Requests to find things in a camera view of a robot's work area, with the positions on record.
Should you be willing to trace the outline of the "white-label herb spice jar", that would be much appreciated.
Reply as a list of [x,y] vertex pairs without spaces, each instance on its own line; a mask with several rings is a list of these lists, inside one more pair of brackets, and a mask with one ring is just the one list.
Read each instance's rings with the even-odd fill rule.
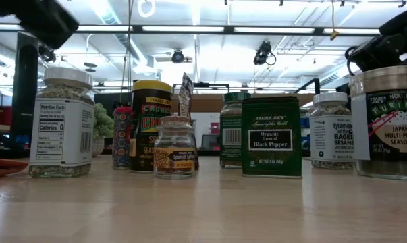
[[92,76],[67,67],[44,72],[35,98],[29,175],[74,178],[89,173],[94,139]]

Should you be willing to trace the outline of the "wooden shelf with black legs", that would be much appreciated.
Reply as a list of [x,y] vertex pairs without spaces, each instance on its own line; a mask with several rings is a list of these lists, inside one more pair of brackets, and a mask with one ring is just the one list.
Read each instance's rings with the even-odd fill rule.
[[[216,113],[220,112],[223,107],[223,97],[227,93],[239,91],[239,87],[230,87],[227,84],[204,84],[200,87],[200,83],[194,83],[194,91],[211,91],[211,93],[193,94],[190,110],[195,113]],[[275,90],[266,90],[266,93],[246,93],[252,98],[268,98],[268,97],[296,97],[299,100],[299,106],[303,106],[313,101],[314,91],[312,93],[275,93]]]

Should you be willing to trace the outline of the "small saffron glass jar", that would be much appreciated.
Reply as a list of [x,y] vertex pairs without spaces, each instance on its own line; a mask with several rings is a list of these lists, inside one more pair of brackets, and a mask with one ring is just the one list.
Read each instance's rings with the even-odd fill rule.
[[155,175],[168,179],[193,177],[196,143],[190,118],[172,115],[162,117],[160,122],[153,153]]

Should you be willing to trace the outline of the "everything bagel sesame jar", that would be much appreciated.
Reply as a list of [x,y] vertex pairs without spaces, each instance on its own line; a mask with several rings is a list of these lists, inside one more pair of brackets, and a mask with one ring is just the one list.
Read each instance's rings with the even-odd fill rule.
[[321,93],[313,97],[310,114],[310,157],[317,169],[354,169],[352,112],[344,92]]

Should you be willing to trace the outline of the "orange taco seasoning pouch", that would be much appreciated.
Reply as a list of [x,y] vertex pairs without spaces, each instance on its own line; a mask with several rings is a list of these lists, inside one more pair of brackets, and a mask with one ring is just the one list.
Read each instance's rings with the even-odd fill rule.
[[182,84],[178,94],[178,115],[191,118],[191,104],[194,83],[186,73],[183,73]]

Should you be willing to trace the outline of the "furikake seasoning jar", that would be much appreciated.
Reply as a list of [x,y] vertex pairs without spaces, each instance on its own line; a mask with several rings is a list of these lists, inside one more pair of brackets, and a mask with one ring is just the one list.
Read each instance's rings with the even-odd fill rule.
[[349,89],[357,174],[407,180],[407,66],[363,72]]

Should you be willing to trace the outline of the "patterned red-lid grinder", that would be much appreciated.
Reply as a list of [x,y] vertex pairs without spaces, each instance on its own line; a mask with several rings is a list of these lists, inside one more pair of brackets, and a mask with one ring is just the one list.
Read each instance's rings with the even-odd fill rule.
[[113,112],[112,168],[116,170],[128,170],[130,166],[131,116],[130,107],[117,107]]

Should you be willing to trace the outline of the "green black pepper tin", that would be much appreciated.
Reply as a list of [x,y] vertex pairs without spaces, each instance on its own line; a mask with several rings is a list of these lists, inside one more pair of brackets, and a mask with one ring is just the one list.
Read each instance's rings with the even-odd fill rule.
[[244,100],[241,138],[243,176],[302,177],[300,108],[297,97]]

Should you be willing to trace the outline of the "red storage bin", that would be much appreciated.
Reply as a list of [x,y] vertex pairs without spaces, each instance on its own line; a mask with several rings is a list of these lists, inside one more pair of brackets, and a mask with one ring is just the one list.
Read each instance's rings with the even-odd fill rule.
[[0,107],[0,125],[10,126],[12,121],[12,107]]

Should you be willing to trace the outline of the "green plant in white pot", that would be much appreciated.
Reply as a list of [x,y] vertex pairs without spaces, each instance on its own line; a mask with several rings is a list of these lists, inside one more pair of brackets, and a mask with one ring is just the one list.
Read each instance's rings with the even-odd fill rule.
[[105,147],[105,139],[113,137],[113,119],[107,115],[107,110],[101,103],[94,106],[94,138],[92,156],[100,155]]

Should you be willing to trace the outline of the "yellow-lid crunchy onion can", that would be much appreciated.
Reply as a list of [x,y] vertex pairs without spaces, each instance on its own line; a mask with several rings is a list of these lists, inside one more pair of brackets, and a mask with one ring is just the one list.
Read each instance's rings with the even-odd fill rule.
[[154,145],[160,119],[171,115],[172,87],[158,80],[138,80],[132,85],[130,120],[130,171],[152,173]]

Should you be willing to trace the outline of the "black overhead light bar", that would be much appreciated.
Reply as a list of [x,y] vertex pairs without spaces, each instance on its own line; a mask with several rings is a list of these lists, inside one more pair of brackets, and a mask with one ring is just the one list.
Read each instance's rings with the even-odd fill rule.
[[[0,24],[0,32],[18,32],[18,24]],[[340,36],[377,36],[377,28],[335,28]],[[224,34],[224,35],[286,35],[286,36],[330,36],[330,27],[303,26],[180,26],[180,25],[81,25],[79,34]]]

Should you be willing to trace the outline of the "orange cloth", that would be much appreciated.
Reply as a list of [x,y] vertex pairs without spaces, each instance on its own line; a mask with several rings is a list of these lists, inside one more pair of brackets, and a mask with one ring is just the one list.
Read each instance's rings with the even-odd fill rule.
[[28,166],[27,162],[11,160],[11,159],[0,159],[0,177],[18,173]]

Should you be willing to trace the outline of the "green-lidded glass spice jar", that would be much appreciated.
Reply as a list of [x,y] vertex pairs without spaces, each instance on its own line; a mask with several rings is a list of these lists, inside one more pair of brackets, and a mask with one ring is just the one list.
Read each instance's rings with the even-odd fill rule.
[[251,97],[247,92],[229,92],[223,96],[220,111],[220,166],[242,166],[242,102]]

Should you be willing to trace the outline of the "black upright post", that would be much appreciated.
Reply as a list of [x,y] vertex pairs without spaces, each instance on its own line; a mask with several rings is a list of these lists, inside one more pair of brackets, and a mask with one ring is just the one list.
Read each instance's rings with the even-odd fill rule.
[[10,139],[24,149],[31,144],[37,80],[38,41],[19,32],[13,76]]

